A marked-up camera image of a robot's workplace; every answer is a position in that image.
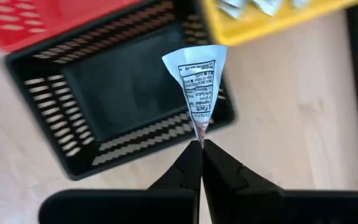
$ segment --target black basket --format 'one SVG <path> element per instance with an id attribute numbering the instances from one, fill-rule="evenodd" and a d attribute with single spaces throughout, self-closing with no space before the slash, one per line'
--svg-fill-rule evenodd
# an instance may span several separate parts
<path id="1" fill-rule="evenodd" d="M 195 134 L 161 57 L 209 44 L 188 0 L 147 1 L 6 57 L 69 178 L 82 179 Z M 209 130 L 229 124 L 222 82 Z"/>

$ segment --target light wood floor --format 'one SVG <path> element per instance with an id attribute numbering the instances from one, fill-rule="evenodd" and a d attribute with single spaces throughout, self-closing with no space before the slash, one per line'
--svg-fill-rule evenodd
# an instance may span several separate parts
<path id="1" fill-rule="evenodd" d="M 210 139 L 282 187 L 358 190 L 358 114 L 343 12 L 230 48 L 225 76 L 237 122 Z M 69 181 L 0 66 L 0 223 L 37 223 L 40 203 L 62 189 L 147 188 L 185 146 Z M 200 223 L 210 221 L 202 195 Z"/>

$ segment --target nutrition facts label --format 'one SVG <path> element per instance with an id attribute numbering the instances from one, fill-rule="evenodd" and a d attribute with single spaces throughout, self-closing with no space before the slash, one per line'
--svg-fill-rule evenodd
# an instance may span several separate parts
<path id="1" fill-rule="evenodd" d="M 179 66 L 183 87 L 194 118 L 211 116 L 215 61 Z"/>

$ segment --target yellow plastic crate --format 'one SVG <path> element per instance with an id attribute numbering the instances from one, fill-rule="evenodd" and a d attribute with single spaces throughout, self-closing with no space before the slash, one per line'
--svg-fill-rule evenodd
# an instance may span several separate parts
<path id="1" fill-rule="evenodd" d="M 358 0 L 311 0 L 307 7 L 296 9 L 285 0 L 274 17 L 249 4 L 239 19 L 218 9 L 217 0 L 203 0 L 204 13 L 214 39 L 219 44 L 237 45 L 263 35 L 286 29 L 305 20 L 358 4 Z"/>

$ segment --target red basket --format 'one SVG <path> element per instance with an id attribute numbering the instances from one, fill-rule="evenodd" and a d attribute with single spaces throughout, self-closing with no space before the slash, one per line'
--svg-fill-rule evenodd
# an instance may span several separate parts
<path id="1" fill-rule="evenodd" d="M 139 1 L 0 0 L 0 48 L 24 48 Z"/>

